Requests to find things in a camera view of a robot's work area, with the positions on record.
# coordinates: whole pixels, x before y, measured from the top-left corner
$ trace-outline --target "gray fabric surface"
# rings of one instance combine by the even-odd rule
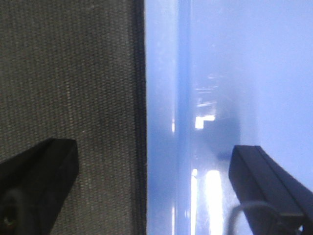
[[[143,1],[0,2],[0,158],[76,139],[52,235],[145,234]]]

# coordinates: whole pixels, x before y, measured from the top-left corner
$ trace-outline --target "woven fabric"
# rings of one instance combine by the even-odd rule
[[[76,139],[80,174],[51,234],[145,234],[143,1],[0,7],[1,160]]]

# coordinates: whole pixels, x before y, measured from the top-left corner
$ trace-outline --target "cable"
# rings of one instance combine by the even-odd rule
[[[293,230],[289,228],[286,223],[281,219],[279,212],[269,203],[264,201],[250,201],[250,202],[244,202],[240,204],[239,206],[236,206],[233,208],[229,220],[228,220],[228,227],[226,235],[234,235],[234,227],[236,223],[236,219],[238,218],[238,215],[241,211],[246,210],[255,210],[255,209],[266,209],[270,214],[272,214],[275,219],[277,219],[277,224],[282,229],[284,229],[285,235],[299,235],[299,230]]]

